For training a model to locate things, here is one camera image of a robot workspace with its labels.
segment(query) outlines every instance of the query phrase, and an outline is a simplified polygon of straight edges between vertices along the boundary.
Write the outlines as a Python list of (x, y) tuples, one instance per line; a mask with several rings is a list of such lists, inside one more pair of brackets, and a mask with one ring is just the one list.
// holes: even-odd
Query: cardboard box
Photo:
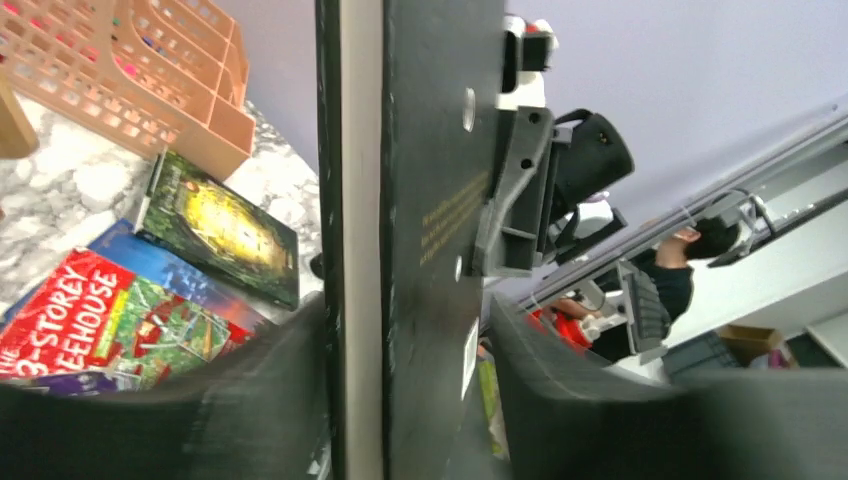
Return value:
[(730, 353), (742, 366), (747, 367), (751, 360), (779, 350), (789, 362), (790, 368), (798, 368), (798, 361), (786, 344), (783, 335), (772, 328), (725, 325), (717, 330), (719, 337), (727, 345)]

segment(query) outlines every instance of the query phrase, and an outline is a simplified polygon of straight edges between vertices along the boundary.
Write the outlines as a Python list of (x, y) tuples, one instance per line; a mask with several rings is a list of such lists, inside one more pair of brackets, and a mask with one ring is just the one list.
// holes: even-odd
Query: basket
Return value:
[(224, 180), (250, 156), (248, 63), (203, 0), (0, 0), (0, 69), (21, 93), (146, 158)]

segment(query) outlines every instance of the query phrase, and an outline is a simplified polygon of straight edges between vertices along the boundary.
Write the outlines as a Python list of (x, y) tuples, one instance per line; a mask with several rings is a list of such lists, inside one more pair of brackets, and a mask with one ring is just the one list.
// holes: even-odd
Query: white sticker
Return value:
[(477, 333), (480, 326), (480, 317), (474, 319), (468, 338), (465, 339), (465, 358), (462, 363), (462, 399), (465, 400), (465, 392), (471, 385), (471, 377), (477, 367)]

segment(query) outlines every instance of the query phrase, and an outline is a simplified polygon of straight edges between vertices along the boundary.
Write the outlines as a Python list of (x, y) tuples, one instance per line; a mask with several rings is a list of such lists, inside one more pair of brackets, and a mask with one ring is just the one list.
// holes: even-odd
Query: marble table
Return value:
[[(0, 160), (0, 312), (125, 215), (150, 169), (148, 160), (19, 100), (41, 145), (29, 158)], [(226, 183), (297, 231), (304, 297), (323, 288), (308, 264), (321, 248), (318, 178), (250, 102), (245, 109), (256, 118), (254, 152)], [(253, 303), (266, 316), (279, 313)]]

